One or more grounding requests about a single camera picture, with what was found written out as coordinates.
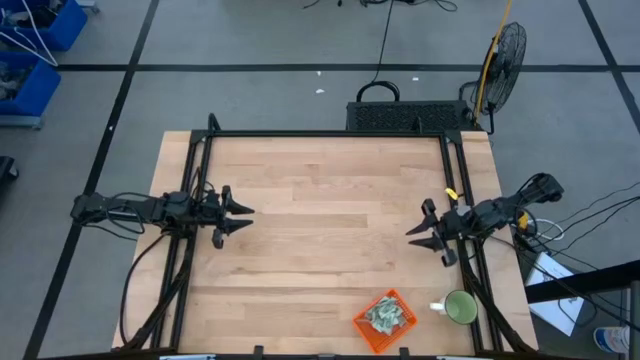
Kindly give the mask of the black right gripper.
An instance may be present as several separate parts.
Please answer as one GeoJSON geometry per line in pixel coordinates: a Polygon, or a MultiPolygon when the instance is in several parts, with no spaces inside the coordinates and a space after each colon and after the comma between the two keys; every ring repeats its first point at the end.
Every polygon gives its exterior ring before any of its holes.
{"type": "Polygon", "coordinates": [[[449,240],[459,240],[470,233],[470,223],[452,209],[437,217],[435,204],[432,199],[426,199],[421,206],[424,218],[419,225],[405,233],[406,236],[432,231],[429,238],[415,239],[409,241],[410,245],[431,249],[441,253],[441,261],[445,267],[456,264],[458,257],[449,245],[449,240]]]}

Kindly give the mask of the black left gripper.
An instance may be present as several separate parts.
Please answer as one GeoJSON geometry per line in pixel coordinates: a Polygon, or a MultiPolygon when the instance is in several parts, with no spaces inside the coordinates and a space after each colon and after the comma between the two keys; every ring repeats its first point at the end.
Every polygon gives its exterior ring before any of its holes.
{"type": "Polygon", "coordinates": [[[224,246],[224,236],[253,224],[249,219],[232,219],[227,217],[227,211],[232,215],[253,214],[254,210],[240,205],[231,199],[231,187],[224,185],[220,193],[214,188],[203,191],[199,203],[199,224],[201,227],[212,225],[215,227],[212,242],[216,249],[224,246]]]}

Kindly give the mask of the orange plastic basket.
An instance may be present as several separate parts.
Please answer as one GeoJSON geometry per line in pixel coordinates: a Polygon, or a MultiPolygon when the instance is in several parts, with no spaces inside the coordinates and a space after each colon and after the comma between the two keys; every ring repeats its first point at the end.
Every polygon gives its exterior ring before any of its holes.
{"type": "Polygon", "coordinates": [[[361,338],[365,341],[365,343],[369,346],[370,350],[375,354],[384,353],[394,343],[396,343],[404,335],[406,335],[413,327],[415,327],[417,323],[418,320],[415,313],[411,310],[402,296],[395,289],[389,289],[386,293],[379,296],[376,300],[367,305],[352,319],[354,328],[359,333],[361,338]],[[406,320],[406,323],[403,326],[394,326],[393,333],[390,336],[376,331],[365,317],[366,311],[374,307],[378,303],[378,301],[385,296],[395,297],[397,299],[397,306],[403,309],[403,315],[406,320]]]}

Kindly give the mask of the green white ceramic mug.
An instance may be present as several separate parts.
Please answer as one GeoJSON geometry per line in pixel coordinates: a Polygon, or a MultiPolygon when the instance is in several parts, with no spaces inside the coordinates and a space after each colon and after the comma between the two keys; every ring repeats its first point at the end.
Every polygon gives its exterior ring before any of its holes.
{"type": "Polygon", "coordinates": [[[478,317],[475,298],[463,290],[448,293],[440,301],[430,303],[429,308],[460,325],[469,325],[478,317]]]}

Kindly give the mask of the black perforated computer case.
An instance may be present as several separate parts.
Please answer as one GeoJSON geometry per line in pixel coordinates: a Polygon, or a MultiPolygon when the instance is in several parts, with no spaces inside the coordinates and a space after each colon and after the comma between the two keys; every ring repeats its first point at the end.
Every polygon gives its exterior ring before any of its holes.
{"type": "Polygon", "coordinates": [[[354,131],[471,131],[477,127],[462,100],[350,102],[346,129],[354,131]]]}

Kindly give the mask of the white cardboard box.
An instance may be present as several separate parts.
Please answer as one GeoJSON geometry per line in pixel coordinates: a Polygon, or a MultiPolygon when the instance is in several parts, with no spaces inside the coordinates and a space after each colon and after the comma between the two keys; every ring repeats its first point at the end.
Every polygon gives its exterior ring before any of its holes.
{"type": "MultiPolygon", "coordinates": [[[[525,285],[531,286],[552,281],[555,278],[572,276],[573,272],[546,253],[537,255],[534,266],[526,277],[525,285]]],[[[571,336],[585,300],[572,297],[530,303],[530,311],[563,334],[571,336]]]]}

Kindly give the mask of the black metal beam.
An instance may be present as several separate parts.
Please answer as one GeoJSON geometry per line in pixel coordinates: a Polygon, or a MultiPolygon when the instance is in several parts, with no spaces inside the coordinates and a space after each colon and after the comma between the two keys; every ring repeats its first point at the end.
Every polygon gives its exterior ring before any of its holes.
{"type": "Polygon", "coordinates": [[[629,288],[640,281],[640,260],[563,278],[548,275],[549,280],[525,287],[527,301],[539,303],[568,297],[629,288]]]}

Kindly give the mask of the black floor fan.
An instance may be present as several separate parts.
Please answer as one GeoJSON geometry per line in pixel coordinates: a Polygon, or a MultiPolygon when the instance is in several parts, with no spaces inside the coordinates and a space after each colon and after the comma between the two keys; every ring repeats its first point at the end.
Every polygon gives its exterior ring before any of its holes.
{"type": "Polygon", "coordinates": [[[488,135],[495,132],[494,115],[504,106],[511,95],[522,69],[526,53],[526,30],[518,22],[511,22],[500,30],[496,45],[491,45],[485,56],[477,80],[463,83],[458,90],[458,99],[471,89],[465,116],[478,130],[479,118],[489,117],[488,135]]]}

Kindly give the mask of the white blue labelled can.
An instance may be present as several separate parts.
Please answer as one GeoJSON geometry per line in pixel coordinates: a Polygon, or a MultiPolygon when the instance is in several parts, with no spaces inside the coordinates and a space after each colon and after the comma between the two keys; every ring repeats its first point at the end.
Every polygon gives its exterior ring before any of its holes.
{"type": "Polygon", "coordinates": [[[596,346],[607,353],[627,354],[629,352],[629,330],[624,327],[598,327],[593,331],[596,346]]]}

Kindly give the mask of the black object at floor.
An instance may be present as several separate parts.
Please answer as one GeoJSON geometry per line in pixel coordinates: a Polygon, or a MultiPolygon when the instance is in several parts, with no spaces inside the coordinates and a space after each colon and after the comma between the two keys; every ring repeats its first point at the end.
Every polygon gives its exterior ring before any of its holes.
{"type": "Polygon", "coordinates": [[[0,182],[13,181],[19,177],[15,159],[9,156],[0,156],[0,182]]]}

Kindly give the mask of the blue plastic storage bin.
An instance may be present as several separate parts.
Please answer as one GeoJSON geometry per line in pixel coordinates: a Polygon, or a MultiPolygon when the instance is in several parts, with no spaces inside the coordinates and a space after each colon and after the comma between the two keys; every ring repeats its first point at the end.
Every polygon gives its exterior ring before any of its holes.
{"type": "Polygon", "coordinates": [[[0,0],[0,41],[13,47],[68,51],[87,19],[76,0],[0,0]]]}
{"type": "Polygon", "coordinates": [[[42,59],[25,52],[0,52],[0,114],[40,116],[60,83],[42,59]]]}

